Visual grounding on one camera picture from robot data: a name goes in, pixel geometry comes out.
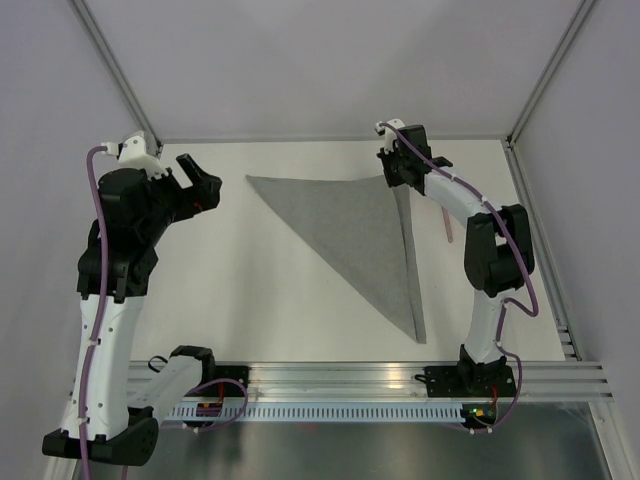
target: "gray cloth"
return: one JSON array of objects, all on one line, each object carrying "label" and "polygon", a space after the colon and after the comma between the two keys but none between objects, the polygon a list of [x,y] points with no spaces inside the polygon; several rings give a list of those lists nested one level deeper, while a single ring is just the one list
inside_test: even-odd
[{"label": "gray cloth", "polygon": [[247,180],[376,310],[416,342],[426,343],[406,186],[389,189],[382,176]]}]

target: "gray fabric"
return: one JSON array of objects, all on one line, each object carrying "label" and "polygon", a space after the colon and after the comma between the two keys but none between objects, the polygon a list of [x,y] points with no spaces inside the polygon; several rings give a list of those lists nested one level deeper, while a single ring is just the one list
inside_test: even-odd
[{"label": "gray fabric", "polygon": [[264,202],[391,323],[426,343],[409,191],[384,177],[247,176]]}]

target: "reflective floor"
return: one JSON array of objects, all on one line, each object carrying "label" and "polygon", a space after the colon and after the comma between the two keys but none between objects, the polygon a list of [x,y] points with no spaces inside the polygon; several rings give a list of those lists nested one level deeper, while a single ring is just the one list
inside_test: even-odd
[{"label": "reflective floor", "polygon": [[[95,479],[120,467],[92,465]],[[586,405],[520,405],[490,436],[429,424],[247,423],[161,432],[129,479],[610,479]]]}]

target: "white table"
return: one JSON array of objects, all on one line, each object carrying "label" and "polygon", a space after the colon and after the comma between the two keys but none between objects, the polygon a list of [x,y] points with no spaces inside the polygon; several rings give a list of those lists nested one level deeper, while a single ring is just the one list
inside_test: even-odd
[{"label": "white table", "polygon": [[[412,192],[413,233],[427,344],[396,329],[258,197],[245,175],[352,180],[382,174],[371,142],[166,145],[162,161],[192,157],[223,180],[216,210],[170,226],[157,247],[133,359],[167,355],[180,344],[206,346],[224,361],[457,360],[471,318],[463,267],[464,228],[452,218],[446,239],[440,207]],[[517,202],[500,142],[434,141],[495,205]],[[540,315],[510,308],[504,344],[524,360],[563,360],[539,272]],[[524,289],[519,297],[529,303]]]}]

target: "robotic arm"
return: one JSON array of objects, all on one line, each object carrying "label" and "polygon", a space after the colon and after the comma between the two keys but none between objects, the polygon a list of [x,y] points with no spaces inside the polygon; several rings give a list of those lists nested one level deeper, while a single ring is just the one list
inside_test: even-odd
[{"label": "robotic arm", "polygon": [[[496,345],[496,332],[504,300],[524,285],[514,254],[508,245],[498,244],[497,236],[502,236],[502,232],[484,201],[454,181],[458,174],[453,164],[444,157],[432,157],[424,127],[407,127],[398,119],[387,124],[451,177],[433,172],[399,141],[393,129],[379,123],[376,131],[384,135],[385,144],[378,157],[389,187],[409,185],[442,205],[467,229],[464,267],[474,287],[471,328],[460,347],[455,369],[429,368],[429,376],[434,381],[429,383],[427,391],[434,397],[482,397],[497,387],[502,397],[513,396],[513,372]],[[514,239],[528,273],[532,273],[534,257],[526,210],[521,205],[512,205],[503,207],[498,214]]]},{"label": "robotic arm", "polygon": [[78,404],[86,395],[88,456],[118,465],[143,465],[150,458],[159,424],[186,392],[214,379],[210,349],[178,347],[165,368],[142,391],[127,398],[126,384],[136,323],[158,257],[154,247],[169,225],[218,206],[222,181],[205,173],[188,155],[178,164],[192,185],[182,188],[161,166],[158,146],[148,133],[106,144],[119,169],[104,175],[98,192],[108,232],[107,303],[88,378],[81,377],[98,311],[101,238],[98,221],[78,262],[82,345],[69,408],[59,430],[46,435],[45,455],[80,458]]}]

